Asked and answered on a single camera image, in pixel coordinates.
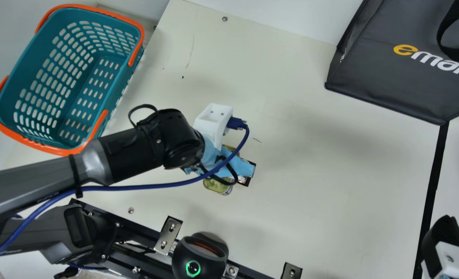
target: metal bracket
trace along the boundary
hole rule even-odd
[[[162,230],[160,231],[159,240],[155,244],[154,250],[167,256],[173,246],[183,221],[168,216]]]
[[[236,279],[236,276],[238,275],[238,270],[234,265],[230,265],[229,263],[226,264],[226,269],[224,270],[223,273],[223,278],[224,279]]]
[[[291,263],[285,263],[283,267],[283,274],[281,274],[281,279],[300,279],[302,276],[302,269]]]

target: white wall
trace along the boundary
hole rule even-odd
[[[99,5],[159,22],[169,0],[97,0],[97,2]]]
[[[338,44],[362,2],[362,0],[187,1],[333,45]]]

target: black bag handle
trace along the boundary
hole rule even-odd
[[[459,0],[454,0],[450,10],[443,19],[440,27],[438,28],[437,41],[438,46],[443,53],[445,53],[451,60],[459,62],[459,49],[448,48],[442,45],[442,37],[445,31],[450,27],[455,21],[459,19]]]

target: black shopping bag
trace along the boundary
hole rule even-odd
[[[437,125],[459,116],[459,0],[364,0],[325,86]]]

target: blue connector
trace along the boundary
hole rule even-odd
[[[247,121],[245,120],[231,116],[230,120],[226,124],[226,127],[230,129],[245,129],[245,127],[247,127],[246,123]]]

